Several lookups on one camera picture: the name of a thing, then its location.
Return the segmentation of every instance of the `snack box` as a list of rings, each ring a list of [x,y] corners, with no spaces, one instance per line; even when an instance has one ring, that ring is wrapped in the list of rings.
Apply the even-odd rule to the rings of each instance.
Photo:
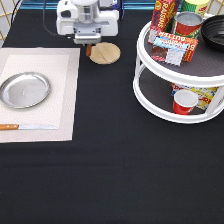
[[[218,90],[218,87],[213,87],[213,88],[197,88],[197,87],[190,87],[190,86],[184,86],[184,85],[179,85],[179,84],[174,84],[172,83],[172,96],[181,89],[187,89],[191,90],[194,93],[198,94],[198,104],[196,107],[206,110],[209,106],[209,104],[212,101],[212,98],[214,97],[215,93]]]
[[[188,44],[169,39],[168,37],[156,37],[153,43],[151,58],[156,61],[180,66],[187,51]]]
[[[176,0],[157,0],[152,15],[148,43],[153,44],[157,33],[164,31],[170,19],[174,16]]]
[[[183,43],[189,44],[187,52],[184,56],[184,61],[190,62],[192,60],[192,57],[193,57],[196,47],[198,45],[197,39],[182,37],[182,36],[174,35],[171,33],[165,33],[165,32],[159,32],[158,36],[167,37],[171,40],[177,40],[178,42],[183,42]]]

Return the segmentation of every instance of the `shelf tier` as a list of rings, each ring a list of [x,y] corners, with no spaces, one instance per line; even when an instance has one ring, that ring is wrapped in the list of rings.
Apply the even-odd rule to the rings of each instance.
[[[176,123],[200,123],[216,117],[224,108],[224,101],[208,114],[194,108],[191,115],[178,115],[173,112],[171,83],[156,76],[144,64],[140,66],[139,75],[133,82],[134,93],[141,105],[154,115]]]
[[[152,45],[147,43],[150,25],[151,22],[144,26],[137,42],[139,58],[149,70],[163,79],[178,84],[193,87],[224,85],[224,54],[210,49],[200,36],[191,62],[184,62],[181,67],[176,67],[154,61],[150,57]]]

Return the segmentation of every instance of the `yellow package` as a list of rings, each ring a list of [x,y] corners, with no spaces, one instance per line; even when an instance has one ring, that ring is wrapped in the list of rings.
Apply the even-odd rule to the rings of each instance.
[[[181,89],[187,89],[191,90],[194,93],[198,94],[198,104],[196,107],[206,110],[208,108],[208,105],[211,103],[212,98],[214,97],[215,93],[218,90],[218,87],[212,87],[212,88],[199,88],[199,87],[190,87],[190,86],[184,86],[179,84],[172,83],[171,86],[173,87],[172,96]]]

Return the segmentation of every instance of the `canned food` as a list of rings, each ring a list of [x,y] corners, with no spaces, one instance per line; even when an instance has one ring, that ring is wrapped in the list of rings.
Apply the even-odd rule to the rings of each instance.
[[[181,12],[175,17],[172,33],[179,36],[196,39],[198,37],[202,22],[202,16],[195,12]]]
[[[209,0],[184,0],[181,12],[190,11],[196,12],[204,17]]]

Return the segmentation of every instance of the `black bowl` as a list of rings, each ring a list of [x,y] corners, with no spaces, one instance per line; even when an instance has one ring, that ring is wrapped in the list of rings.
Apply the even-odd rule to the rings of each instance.
[[[209,47],[224,51],[224,15],[206,19],[201,26],[201,34]]]

